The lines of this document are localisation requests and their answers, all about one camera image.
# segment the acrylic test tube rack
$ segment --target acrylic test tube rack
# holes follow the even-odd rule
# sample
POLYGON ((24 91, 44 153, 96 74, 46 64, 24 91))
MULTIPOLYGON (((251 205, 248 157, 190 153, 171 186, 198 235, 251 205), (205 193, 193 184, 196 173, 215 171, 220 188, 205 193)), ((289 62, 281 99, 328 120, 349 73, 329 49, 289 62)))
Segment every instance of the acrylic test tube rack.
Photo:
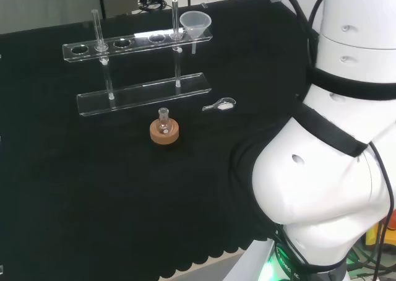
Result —
POLYGON ((64 59, 70 63, 99 59, 105 77, 106 90, 77 95, 82 116, 118 111, 151 103, 190 97, 209 92, 212 88, 203 73, 182 76, 180 46, 209 41, 208 29, 200 37, 191 38, 179 28, 178 1, 172 1, 173 29, 135 33, 125 37, 103 38, 97 10, 93 10, 96 40, 63 45, 64 59), (114 89, 110 74, 110 56, 172 47, 175 77, 114 89))

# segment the black strap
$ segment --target black strap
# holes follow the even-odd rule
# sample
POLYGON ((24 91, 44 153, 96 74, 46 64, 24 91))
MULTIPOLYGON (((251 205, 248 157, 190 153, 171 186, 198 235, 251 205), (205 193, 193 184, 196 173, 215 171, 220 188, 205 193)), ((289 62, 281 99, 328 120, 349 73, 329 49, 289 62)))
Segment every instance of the black strap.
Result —
POLYGON ((349 156, 361 155, 368 146, 347 134, 304 103, 296 107, 293 117, 313 136, 349 156))
POLYGON ((309 66, 307 81, 329 92, 361 100, 396 100, 396 83, 369 83, 337 77, 309 66))

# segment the green light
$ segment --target green light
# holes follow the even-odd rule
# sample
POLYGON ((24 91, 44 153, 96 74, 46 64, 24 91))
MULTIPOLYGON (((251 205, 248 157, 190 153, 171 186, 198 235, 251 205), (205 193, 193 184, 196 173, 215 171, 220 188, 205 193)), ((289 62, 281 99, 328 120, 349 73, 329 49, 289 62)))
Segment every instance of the green light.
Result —
POLYGON ((260 277, 258 281, 271 281, 273 277, 273 268, 271 263, 267 262, 262 267, 260 277))

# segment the glass tube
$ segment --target glass tube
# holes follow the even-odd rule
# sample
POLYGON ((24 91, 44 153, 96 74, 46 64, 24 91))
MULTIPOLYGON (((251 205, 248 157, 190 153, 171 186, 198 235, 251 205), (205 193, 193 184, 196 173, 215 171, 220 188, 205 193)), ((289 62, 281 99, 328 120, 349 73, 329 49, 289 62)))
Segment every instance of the glass tube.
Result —
POLYGON ((93 17, 93 26, 95 27, 95 36, 97 38, 97 46, 96 49, 98 51, 105 51, 107 50, 107 45, 103 39, 103 34, 101 32, 101 25, 99 19, 99 12, 98 10, 92 10, 92 17, 93 17))

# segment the hole in rack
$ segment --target hole in rack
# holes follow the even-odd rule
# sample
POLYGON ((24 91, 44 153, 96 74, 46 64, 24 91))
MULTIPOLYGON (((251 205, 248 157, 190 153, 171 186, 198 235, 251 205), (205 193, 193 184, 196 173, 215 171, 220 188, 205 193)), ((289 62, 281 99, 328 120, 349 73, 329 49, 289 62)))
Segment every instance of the hole in rack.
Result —
POLYGON ((114 47, 123 49, 128 47, 130 44, 131 44, 130 40, 125 40, 123 38, 120 38, 118 41, 114 42, 114 47))
POLYGON ((163 41, 165 41, 165 36, 164 35, 151 35, 148 38, 149 41, 151 41, 152 43, 161 43, 163 41))
POLYGON ((74 47, 72 49, 72 53, 76 54, 76 55, 81 55, 81 54, 84 54, 86 52, 88 52, 88 47, 85 46, 85 45, 80 45, 80 46, 74 47))

